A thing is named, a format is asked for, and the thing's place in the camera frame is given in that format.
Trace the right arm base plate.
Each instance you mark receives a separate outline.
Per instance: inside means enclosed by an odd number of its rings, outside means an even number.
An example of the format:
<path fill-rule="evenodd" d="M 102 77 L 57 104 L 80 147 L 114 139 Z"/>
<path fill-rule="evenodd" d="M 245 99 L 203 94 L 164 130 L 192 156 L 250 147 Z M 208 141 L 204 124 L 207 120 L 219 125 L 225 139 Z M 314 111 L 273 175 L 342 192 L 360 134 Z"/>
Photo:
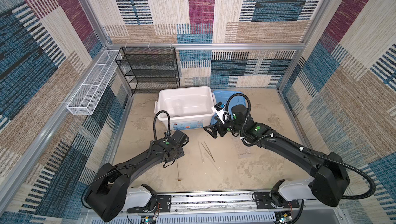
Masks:
<path fill-rule="evenodd" d="M 298 209 L 298 200 L 287 201 L 280 196 L 273 197 L 270 192 L 254 192 L 252 199 L 259 210 L 263 209 Z"/>

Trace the white plastic bin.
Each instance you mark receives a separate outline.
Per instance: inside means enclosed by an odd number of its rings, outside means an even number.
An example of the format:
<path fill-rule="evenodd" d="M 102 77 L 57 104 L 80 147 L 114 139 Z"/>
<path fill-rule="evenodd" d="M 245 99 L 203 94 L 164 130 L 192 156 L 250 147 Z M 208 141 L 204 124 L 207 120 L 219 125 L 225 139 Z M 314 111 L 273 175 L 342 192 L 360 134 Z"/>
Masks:
<path fill-rule="evenodd" d="M 172 108 L 172 101 L 181 99 L 184 103 L 184 113 L 175 116 Z M 161 113 L 157 119 L 165 126 L 170 123 L 171 130 L 201 129 L 210 125 L 215 112 L 211 109 L 215 105 L 210 87 L 192 87 L 182 89 L 162 90 L 159 93 L 158 101 L 155 102 L 154 113 Z"/>

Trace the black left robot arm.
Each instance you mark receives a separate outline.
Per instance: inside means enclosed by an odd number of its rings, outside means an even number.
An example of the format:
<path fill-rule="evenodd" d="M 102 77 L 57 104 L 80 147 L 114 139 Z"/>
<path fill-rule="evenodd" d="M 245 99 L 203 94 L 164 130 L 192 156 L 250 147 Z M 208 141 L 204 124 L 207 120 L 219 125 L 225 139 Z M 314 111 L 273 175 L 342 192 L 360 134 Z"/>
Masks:
<path fill-rule="evenodd" d="M 147 184 L 137 188 L 130 185 L 155 165 L 173 165 L 184 156 L 183 147 L 188 142 L 189 137 L 182 131 L 167 129 L 163 138 L 154 135 L 149 148 L 141 154 L 116 165 L 104 164 L 83 191 L 83 207 L 93 210 L 106 223 L 130 209 L 152 213 L 157 218 L 161 210 L 157 192 Z"/>

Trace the clear glass flask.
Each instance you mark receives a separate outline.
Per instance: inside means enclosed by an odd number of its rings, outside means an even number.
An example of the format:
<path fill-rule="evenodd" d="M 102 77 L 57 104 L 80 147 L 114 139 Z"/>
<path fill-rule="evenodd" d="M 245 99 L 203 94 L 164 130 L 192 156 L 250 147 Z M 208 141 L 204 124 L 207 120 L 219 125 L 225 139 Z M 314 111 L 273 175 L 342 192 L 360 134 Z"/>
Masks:
<path fill-rule="evenodd" d="M 175 99 L 172 101 L 172 108 L 175 116 L 181 116 L 184 113 L 184 103 L 181 99 Z"/>

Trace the metal tweezers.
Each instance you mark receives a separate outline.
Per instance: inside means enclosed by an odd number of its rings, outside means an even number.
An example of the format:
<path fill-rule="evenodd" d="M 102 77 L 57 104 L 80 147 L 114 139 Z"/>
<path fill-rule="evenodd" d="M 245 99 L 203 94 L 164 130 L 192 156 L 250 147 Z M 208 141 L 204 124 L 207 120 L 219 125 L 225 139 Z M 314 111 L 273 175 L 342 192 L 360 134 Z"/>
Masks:
<path fill-rule="evenodd" d="M 207 144 L 204 143 L 204 144 L 202 144 L 202 146 L 204 147 L 204 149 L 205 149 L 205 151 L 208 153 L 208 155 L 212 158 L 213 162 L 216 162 L 216 161 L 214 160 L 214 157 L 213 157 L 211 151 L 209 150 Z"/>

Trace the long metal spatula rod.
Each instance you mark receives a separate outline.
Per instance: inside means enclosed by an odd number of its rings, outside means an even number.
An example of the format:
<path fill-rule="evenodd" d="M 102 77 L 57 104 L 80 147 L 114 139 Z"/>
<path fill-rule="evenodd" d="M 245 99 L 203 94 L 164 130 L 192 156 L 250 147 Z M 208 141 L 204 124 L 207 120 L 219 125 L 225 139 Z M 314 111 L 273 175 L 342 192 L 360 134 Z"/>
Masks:
<path fill-rule="evenodd" d="M 176 161 L 176 168 L 177 168 L 177 180 L 180 182 L 180 181 L 182 181 L 182 178 L 180 177 L 178 161 Z"/>

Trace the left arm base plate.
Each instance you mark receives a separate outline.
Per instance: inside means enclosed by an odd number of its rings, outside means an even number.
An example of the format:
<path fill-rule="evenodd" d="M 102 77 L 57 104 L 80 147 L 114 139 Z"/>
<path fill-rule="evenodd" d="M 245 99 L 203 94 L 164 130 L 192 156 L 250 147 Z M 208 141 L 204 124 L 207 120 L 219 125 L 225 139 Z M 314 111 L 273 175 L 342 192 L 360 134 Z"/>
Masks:
<path fill-rule="evenodd" d="M 152 197 L 144 207 L 127 209 L 127 214 L 169 213 L 171 211 L 171 203 L 171 195 L 157 195 Z"/>

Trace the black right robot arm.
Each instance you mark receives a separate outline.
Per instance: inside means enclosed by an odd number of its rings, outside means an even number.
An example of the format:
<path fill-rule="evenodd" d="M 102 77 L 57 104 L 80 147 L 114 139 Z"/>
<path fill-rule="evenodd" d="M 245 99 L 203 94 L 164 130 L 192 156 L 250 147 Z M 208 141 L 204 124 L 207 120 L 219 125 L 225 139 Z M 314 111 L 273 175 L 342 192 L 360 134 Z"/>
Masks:
<path fill-rule="evenodd" d="M 297 165 L 310 176 L 307 180 L 280 180 L 270 193 L 273 204 L 281 200 L 316 199 L 326 206 L 336 207 L 341 200 L 362 200 L 376 191 L 374 180 L 362 170 L 343 162 L 340 155 L 324 154 L 307 148 L 272 129 L 255 122 L 251 116 L 251 102 L 242 93 L 235 93 L 226 103 L 218 102 L 212 110 L 218 118 L 215 124 L 204 130 L 213 138 L 231 133 L 239 137 L 246 147 L 257 146 L 272 151 Z M 369 189 L 359 195 L 345 195 L 350 185 L 348 171 L 362 176 Z"/>

